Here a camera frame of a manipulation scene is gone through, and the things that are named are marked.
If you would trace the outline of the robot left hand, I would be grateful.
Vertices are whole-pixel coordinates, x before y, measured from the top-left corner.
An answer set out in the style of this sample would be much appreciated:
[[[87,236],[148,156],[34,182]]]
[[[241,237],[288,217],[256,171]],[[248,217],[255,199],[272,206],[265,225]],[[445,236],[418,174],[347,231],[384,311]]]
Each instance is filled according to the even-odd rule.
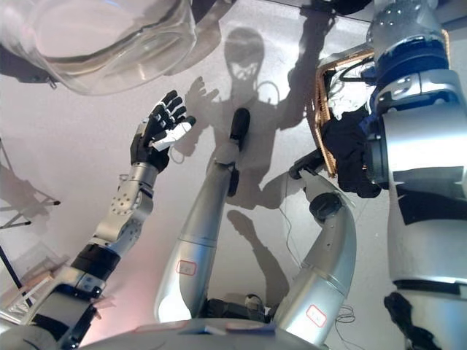
[[[196,124],[176,90],[169,91],[144,118],[130,147],[131,165],[147,163],[162,172],[169,163],[168,151]]]

